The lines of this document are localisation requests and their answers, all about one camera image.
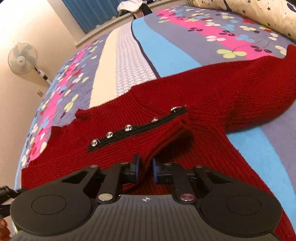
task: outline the pillow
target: pillow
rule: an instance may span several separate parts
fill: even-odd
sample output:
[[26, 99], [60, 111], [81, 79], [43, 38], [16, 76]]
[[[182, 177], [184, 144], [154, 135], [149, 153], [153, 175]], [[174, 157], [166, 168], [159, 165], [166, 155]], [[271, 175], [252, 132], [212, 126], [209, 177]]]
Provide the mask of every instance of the pillow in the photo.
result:
[[186, 0], [191, 6], [239, 13], [296, 41], [295, 0]]
[[142, 0], [123, 1], [118, 5], [117, 11], [122, 12], [124, 10], [127, 10], [129, 12], [137, 12], [137, 11], [139, 11], [139, 9], [143, 3], [146, 3], [146, 2], [143, 2]]

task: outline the wall outlet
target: wall outlet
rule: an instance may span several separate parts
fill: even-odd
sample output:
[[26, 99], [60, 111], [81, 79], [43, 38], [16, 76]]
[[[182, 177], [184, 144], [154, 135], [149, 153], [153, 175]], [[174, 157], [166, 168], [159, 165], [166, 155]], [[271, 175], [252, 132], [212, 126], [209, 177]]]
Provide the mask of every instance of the wall outlet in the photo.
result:
[[41, 91], [38, 91], [37, 94], [42, 97], [43, 96], [43, 93]]

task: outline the silver bolt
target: silver bolt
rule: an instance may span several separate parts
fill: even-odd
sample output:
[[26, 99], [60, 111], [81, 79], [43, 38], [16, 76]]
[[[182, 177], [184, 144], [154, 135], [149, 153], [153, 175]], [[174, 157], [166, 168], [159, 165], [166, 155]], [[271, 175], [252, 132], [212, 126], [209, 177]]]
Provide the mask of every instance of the silver bolt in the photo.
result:
[[110, 193], [102, 193], [98, 196], [101, 201], [110, 201], [112, 198], [113, 196]]
[[98, 139], [93, 139], [91, 141], [91, 146], [95, 147], [100, 141]]
[[178, 109], [178, 107], [175, 106], [175, 107], [171, 108], [170, 111], [171, 111], [171, 112], [176, 112], [176, 111], [175, 111], [176, 109]]
[[190, 193], [184, 193], [180, 195], [180, 199], [182, 201], [188, 202], [188, 201], [192, 201], [194, 199], [194, 196]]
[[113, 133], [111, 131], [109, 131], [107, 134], [106, 134], [106, 137], [108, 139], [110, 139], [111, 137], [113, 136]]
[[152, 123], [158, 122], [158, 117], [154, 117], [153, 120], [151, 121]]
[[133, 127], [131, 126], [131, 125], [126, 125], [125, 127], [124, 127], [124, 130], [125, 131], [131, 131], [133, 129]]

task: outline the fan stand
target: fan stand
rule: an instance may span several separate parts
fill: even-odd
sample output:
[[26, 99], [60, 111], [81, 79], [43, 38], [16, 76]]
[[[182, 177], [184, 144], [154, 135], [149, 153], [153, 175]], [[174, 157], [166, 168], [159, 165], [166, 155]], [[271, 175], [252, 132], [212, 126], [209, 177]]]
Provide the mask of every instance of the fan stand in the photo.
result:
[[37, 72], [38, 75], [40, 75], [49, 85], [52, 84], [52, 80], [37, 66], [34, 67], [35, 71]]

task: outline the floral bedspread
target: floral bedspread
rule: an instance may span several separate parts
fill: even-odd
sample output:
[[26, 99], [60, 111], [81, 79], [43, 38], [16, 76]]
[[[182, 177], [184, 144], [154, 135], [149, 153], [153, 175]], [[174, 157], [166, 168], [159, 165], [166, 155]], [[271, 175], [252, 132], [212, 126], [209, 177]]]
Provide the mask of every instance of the floral bedspread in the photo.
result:
[[[100, 105], [133, 85], [203, 65], [266, 55], [283, 58], [291, 43], [240, 15], [190, 6], [160, 10], [101, 36], [65, 63], [45, 95], [24, 144], [15, 189], [20, 187], [21, 169], [46, 148], [51, 126], [69, 124], [77, 109]], [[296, 229], [295, 121], [293, 104], [276, 120], [228, 138]]]

